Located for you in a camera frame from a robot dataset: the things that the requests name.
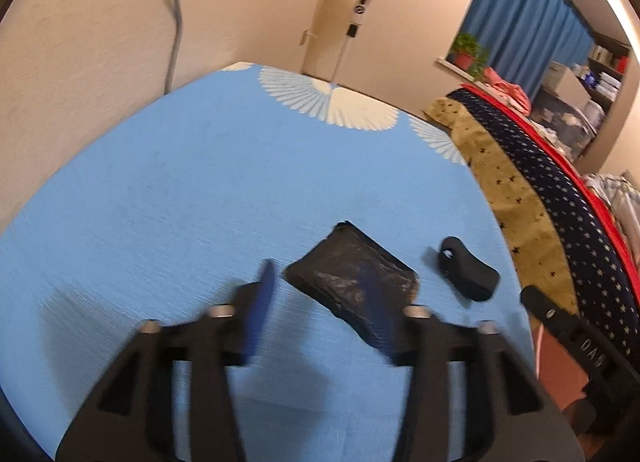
yellow fabric with stars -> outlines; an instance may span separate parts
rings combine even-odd
[[[441,98],[424,111],[449,129],[511,250],[520,284],[536,285],[556,305],[577,313],[564,249],[542,201],[500,145],[458,101]]]

navy blue fabric with stars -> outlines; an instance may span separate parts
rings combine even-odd
[[[500,109],[465,88],[448,97],[467,108],[540,197],[564,248],[580,315],[630,359],[640,359],[634,352],[639,316],[630,282],[598,217],[573,181]],[[498,172],[497,181],[505,180]]]

fan pole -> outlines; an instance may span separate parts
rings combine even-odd
[[[342,62],[344,62],[344,59],[347,56],[349,49],[351,48],[353,39],[358,35],[358,30],[362,25],[364,15],[367,12],[369,4],[371,4],[371,0],[357,0],[356,5],[354,5],[353,7],[353,12],[351,14],[351,23],[349,24],[347,33],[344,37],[344,41],[342,42],[340,54],[338,55],[338,61],[335,64],[334,73],[331,75],[330,83],[335,83],[335,78],[338,76],[338,71],[342,66]]]

black plastic bag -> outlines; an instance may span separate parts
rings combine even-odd
[[[363,290],[363,272],[373,273],[375,289]],[[351,222],[340,222],[303,258],[284,270],[284,279],[345,320],[369,345],[380,348],[394,333],[402,309],[418,294],[418,275]],[[367,301],[367,296],[376,298]]]

red blanket trim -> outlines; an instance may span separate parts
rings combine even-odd
[[[583,197],[590,204],[594,213],[597,215],[602,227],[609,237],[612,245],[616,248],[616,253],[618,254],[620,260],[622,261],[622,266],[625,269],[625,273],[631,287],[634,291],[634,296],[636,298],[636,304],[640,306],[640,275],[638,275],[638,271],[636,270],[636,266],[631,260],[631,255],[629,254],[628,249],[626,248],[626,244],[622,240],[622,236],[618,232],[618,228],[614,224],[611,219],[611,215],[609,214],[609,210],[607,210],[604,203],[589,190],[582,179],[575,173],[573,167],[567,162],[567,160],[562,157],[562,155],[551,145],[549,145],[542,137],[538,135],[538,133],[526,122],[522,120],[522,116],[516,114],[513,110],[511,110],[507,105],[501,103],[495,97],[489,95],[484,90],[465,83],[462,85],[469,92],[476,94],[476,96],[481,97],[486,102],[491,103],[494,107],[499,109],[503,114],[509,117],[516,125],[520,127],[520,129],[525,132],[540,148],[542,148],[547,155],[549,155],[558,165],[562,171],[566,174],[569,179],[573,181],[575,186],[580,190]]]

